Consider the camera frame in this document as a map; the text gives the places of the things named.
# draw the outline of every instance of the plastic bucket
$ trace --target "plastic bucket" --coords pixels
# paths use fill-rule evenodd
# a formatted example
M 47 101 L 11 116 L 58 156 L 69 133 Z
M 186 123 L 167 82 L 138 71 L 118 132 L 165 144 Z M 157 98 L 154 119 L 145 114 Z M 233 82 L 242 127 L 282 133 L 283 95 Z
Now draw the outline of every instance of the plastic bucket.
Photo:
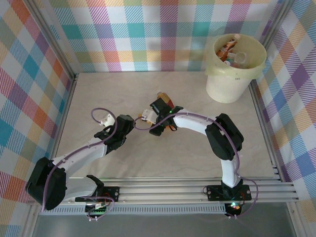
M 242 35 L 233 49 L 233 53 L 244 52 L 249 59 L 248 69 L 231 67 L 218 58 L 220 50 L 234 34 L 215 38 L 206 55 L 207 77 L 206 91 L 213 99 L 221 103 L 232 103 L 240 98 L 253 79 L 257 79 L 265 67 L 267 52 L 256 39 Z

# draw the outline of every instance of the checkered wall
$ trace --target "checkered wall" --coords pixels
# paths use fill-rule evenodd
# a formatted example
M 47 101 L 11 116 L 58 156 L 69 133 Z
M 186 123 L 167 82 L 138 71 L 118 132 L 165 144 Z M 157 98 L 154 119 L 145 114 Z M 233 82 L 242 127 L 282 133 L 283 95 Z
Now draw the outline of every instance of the checkered wall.
M 0 1 L 0 236 L 21 229 L 27 180 L 49 156 L 70 79 L 22 0 Z
M 316 235 L 316 3 L 295 1 L 258 80 L 277 158 Z
M 242 33 L 260 38 L 273 7 L 282 1 L 37 2 L 80 72 L 120 72 L 204 70 L 204 49 L 212 36 Z

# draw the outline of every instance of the purple cable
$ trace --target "purple cable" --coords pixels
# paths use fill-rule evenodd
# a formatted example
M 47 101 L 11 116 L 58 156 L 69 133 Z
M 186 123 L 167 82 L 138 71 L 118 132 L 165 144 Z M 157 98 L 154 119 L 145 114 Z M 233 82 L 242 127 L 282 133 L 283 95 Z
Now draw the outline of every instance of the purple cable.
M 98 216 L 98 217 L 95 217 L 95 220 L 96 221 L 98 221 L 99 219 L 101 219 L 102 217 L 104 217 L 108 212 L 110 212 L 112 209 L 113 209 L 113 207 L 114 207 L 114 204 L 115 204 L 115 201 L 114 201 L 114 199 L 113 198 L 111 198 L 111 197 L 88 197 L 88 196 L 82 196 L 82 198 L 89 198 L 89 199 L 107 199 L 107 200 L 111 200 L 111 202 L 112 202 L 112 205 L 111 205 L 111 207 L 109 208 L 109 210 L 107 210 L 105 213 L 103 213 L 101 216 Z M 89 221 L 91 221 L 91 220 L 93 220 L 92 218 L 91 218 L 91 216 L 90 216 L 90 212 L 88 212 L 88 218 L 89 218 Z
M 73 152 L 71 152 L 69 155 L 67 155 L 65 158 L 63 158 L 61 161 L 59 161 L 53 168 L 52 170 L 50 171 L 50 173 L 48 174 L 48 177 L 46 179 L 46 182 L 45 182 L 45 186 L 44 186 L 44 192 L 43 192 L 43 203 L 42 203 L 42 207 L 41 207 L 41 212 L 45 211 L 45 206 L 46 206 L 46 198 L 47 198 L 47 191 L 48 191 L 48 184 L 49 184 L 49 181 L 50 181 L 50 178 L 53 174 L 53 172 L 57 169 L 58 166 L 60 166 L 62 163 L 64 163 L 63 161 L 67 161 L 71 156 L 77 154 L 78 152 L 81 152 L 82 150 L 84 149 L 87 149 L 87 148 L 90 148 L 90 147 L 94 147 L 94 146 L 97 146 L 97 145 L 100 145 L 102 143 L 104 143 L 105 141 L 109 140 L 111 137 L 113 137 L 113 135 L 115 134 L 115 132 L 117 131 L 117 128 L 118 128 L 118 123 L 117 123 L 117 118 L 115 117 L 115 115 L 108 109 L 105 109 L 105 108 L 95 108 L 91 111 L 91 117 L 94 121 L 96 121 L 97 123 L 100 123 L 98 120 L 96 120 L 93 116 L 93 112 L 96 111 L 96 110 L 104 110 L 106 112 L 108 112 L 113 118 L 114 118 L 114 130 L 113 132 L 110 134 L 110 136 L 108 136 L 106 139 L 102 140 L 102 141 L 99 141 L 99 142 L 96 142 L 96 143 L 93 143 L 89 146 L 84 146 L 84 147 L 81 147 Z
M 136 127 L 136 121 L 139 120 L 139 119 L 143 119 L 143 118 L 144 118 L 144 117 L 138 117 L 138 118 L 135 119 L 135 121 L 134 121 L 134 128 L 137 129 L 137 130 L 141 130 L 141 131 L 151 130 L 151 129 L 154 129 L 155 127 L 160 126 L 160 124 L 162 124 L 162 123 L 163 123 L 164 121 L 166 121 L 168 118 L 173 117 L 173 116 L 177 116 L 177 115 L 193 116 L 193 117 L 196 117 L 196 118 L 199 118 L 199 119 L 204 119 L 204 120 L 206 120 L 206 121 L 210 121 L 210 122 L 216 124 L 216 125 L 223 131 L 223 133 L 225 134 L 226 138 L 228 139 L 230 145 L 232 146 L 233 151 L 234 151 L 234 153 L 235 153 L 235 155 L 236 155 L 236 158 L 237 158 L 237 166 L 236 166 L 236 170 L 235 170 L 236 175 L 237 175 L 238 177 L 244 179 L 244 180 L 248 180 L 248 181 L 254 183 L 254 185 L 256 186 L 256 197 L 255 197 L 254 201 L 252 202 L 252 204 L 250 205 L 250 207 L 249 207 L 244 213 L 242 213 L 242 214 L 239 215 L 239 217 L 245 215 L 248 211 L 250 211 L 250 210 L 252 209 L 252 207 L 254 206 L 254 204 L 256 204 L 256 202 L 257 202 L 257 200 L 258 200 L 258 195 L 259 195 L 259 188 L 258 188 L 257 183 L 256 183 L 254 180 L 244 178 L 244 177 L 240 176 L 240 175 L 237 173 L 237 171 L 239 170 L 239 166 L 240 166 L 240 157 L 239 157 L 237 148 L 236 148 L 236 146 L 234 145 L 234 143 L 233 143 L 231 137 L 228 135 L 227 131 L 221 126 L 221 124 L 219 124 L 219 123 L 216 122 L 215 120 L 213 120 L 213 119 L 211 119 L 211 118 L 208 118 L 208 117 L 206 117 L 206 116 L 203 116 L 203 115 L 197 115 L 197 114 L 193 114 L 193 113 L 181 113 L 181 112 L 180 112 L 180 113 L 175 113 L 175 114 L 169 114 L 167 117 L 165 117 L 165 118 L 164 118 L 163 120 L 161 120 L 159 123 L 156 123 L 154 126 L 149 127 L 149 128 L 138 128 L 138 127 Z

